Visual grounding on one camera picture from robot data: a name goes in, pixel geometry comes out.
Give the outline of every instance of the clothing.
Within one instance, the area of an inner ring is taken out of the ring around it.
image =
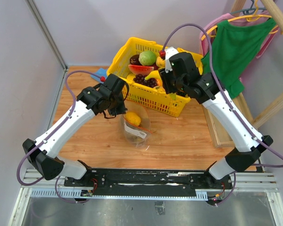
[[[260,13],[262,15],[269,15],[268,11],[264,11],[262,13]],[[210,22],[207,26],[205,26],[204,30],[207,31],[209,30],[210,28],[212,28],[213,26],[215,26],[217,23],[220,23],[224,20],[229,20],[229,19],[233,19],[235,18],[234,16],[232,16],[231,14],[229,13],[226,13],[218,18],[216,18],[215,20],[213,20],[212,22]],[[257,24],[261,24],[263,22],[265,22],[266,20],[268,20],[269,18],[268,17],[260,17],[258,20],[256,21],[250,21],[248,22],[246,20],[246,18],[240,18],[240,19],[237,19],[237,20],[233,20],[230,22],[231,25],[234,25],[234,26],[253,26],[253,25],[257,25]],[[270,44],[270,42],[273,40],[274,36],[277,34],[269,34],[267,35],[267,37],[264,39],[262,45],[261,45],[261,49],[260,51],[258,52],[256,58],[259,58],[262,56],[262,54],[265,52],[266,48],[268,47],[268,45]],[[200,32],[200,35],[199,35],[199,40],[200,40],[200,46],[199,46],[199,53],[202,54],[203,56],[207,54],[208,52],[208,41],[206,39],[202,40],[201,41],[201,37],[203,35],[203,32]],[[211,43],[213,43],[214,41],[214,37],[213,38],[210,38],[210,41]]]
[[[213,67],[231,98],[243,91],[244,86],[239,81],[239,76],[260,51],[264,39],[275,25],[273,18],[245,27],[231,25],[227,20],[218,23],[212,44]],[[208,53],[201,61],[203,73],[211,72]]]

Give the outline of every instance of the white label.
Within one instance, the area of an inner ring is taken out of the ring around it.
[[[144,132],[142,132],[142,131],[140,131],[140,130],[137,130],[137,129],[132,129],[132,128],[130,128],[129,126],[127,126],[126,121],[125,121],[125,131],[126,131],[127,133],[132,134],[132,135],[138,136],[138,137],[140,137],[140,138],[142,138],[142,139],[146,138],[146,136],[147,136],[146,133],[144,133]]]

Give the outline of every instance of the plastic basket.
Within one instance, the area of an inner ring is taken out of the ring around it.
[[[163,46],[156,44],[154,41],[147,41],[135,37],[129,38],[127,43],[118,51],[113,59],[112,65],[107,70],[107,75],[115,74],[123,78],[129,84],[129,95],[128,100],[137,102],[145,107],[178,117],[183,110],[183,107],[191,99],[181,96],[177,96],[176,100],[172,100],[169,95],[164,91],[156,90],[150,87],[143,86],[141,84],[135,83],[133,81],[128,81],[126,79],[127,75],[131,72],[128,68],[130,57],[135,54],[140,54],[145,50],[153,51],[157,56],[159,56],[159,51]],[[179,52],[188,52],[182,48],[177,49]],[[199,69],[200,74],[202,74],[202,55],[197,53],[191,53],[196,66]],[[127,93],[126,88],[123,89],[123,95]]]

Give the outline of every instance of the gray floor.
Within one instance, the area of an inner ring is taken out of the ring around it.
[[[90,200],[69,204],[32,198],[23,226],[274,226],[265,193],[233,194],[214,208],[202,201],[166,201],[158,215],[152,200]]]

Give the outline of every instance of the white wall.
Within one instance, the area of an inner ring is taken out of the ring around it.
[[[283,12],[283,0],[277,5]],[[253,114],[257,116],[283,92],[283,35],[278,35],[263,56],[253,60],[244,72],[244,96]],[[283,155],[283,109],[260,128],[262,134],[271,135],[272,147]],[[264,163],[282,164],[272,153],[263,153]],[[275,174],[283,200],[283,169],[267,169]]]
[[[205,26],[234,0],[35,0],[69,65],[110,65],[128,38],[163,44],[184,23]],[[170,46],[198,52],[197,28],[183,28]]]
[[[0,1],[0,226],[8,224],[20,184],[22,143],[49,124],[62,68],[24,0]]]

